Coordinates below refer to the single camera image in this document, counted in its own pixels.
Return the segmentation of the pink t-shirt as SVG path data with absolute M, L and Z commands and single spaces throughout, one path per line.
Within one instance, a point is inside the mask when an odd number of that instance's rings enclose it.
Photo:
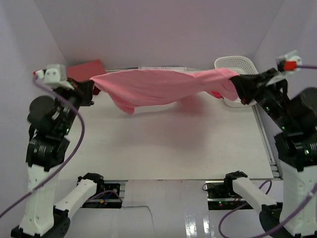
M 238 98 L 227 68 L 186 73 L 164 69 L 132 69 L 92 77 L 114 104 L 127 114 L 136 107 L 167 105 L 200 92 L 230 100 Z

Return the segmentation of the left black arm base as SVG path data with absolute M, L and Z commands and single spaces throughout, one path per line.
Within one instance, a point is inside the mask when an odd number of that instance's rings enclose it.
M 98 189 L 94 199 L 85 202 L 82 208 L 120 209 L 125 194 L 124 183 L 105 183 Z

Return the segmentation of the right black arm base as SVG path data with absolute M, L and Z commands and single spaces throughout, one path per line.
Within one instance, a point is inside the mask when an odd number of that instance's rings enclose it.
M 202 190 L 207 193 L 209 211 L 234 210 L 244 203 L 242 209 L 252 209 L 241 196 L 230 195 L 222 182 L 206 182 Z

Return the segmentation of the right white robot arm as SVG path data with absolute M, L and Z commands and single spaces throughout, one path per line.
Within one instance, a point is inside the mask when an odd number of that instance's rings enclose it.
M 257 211 L 265 236 L 314 238 L 317 235 L 317 90 L 304 89 L 294 98 L 274 68 L 231 78 L 243 104 L 257 104 L 280 128 L 274 138 L 283 173 L 283 200 L 277 202 L 241 171 L 224 178 L 224 193 L 239 195 Z

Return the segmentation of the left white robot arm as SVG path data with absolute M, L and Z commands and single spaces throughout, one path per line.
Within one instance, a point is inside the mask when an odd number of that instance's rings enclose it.
M 83 179 L 63 200 L 54 202 L 59 172 L 69 161 L 66 136 L 79 108 L 93 105 L 93 81 L 68 82 L 69 89 L 58 86 L 50 91 L 52 97 L 37 97 L 29 106 L 28 193 L 22 221 L 11 230 L 12 238 L 63 238 L 84 202 L 104 194 L 101 182 Z

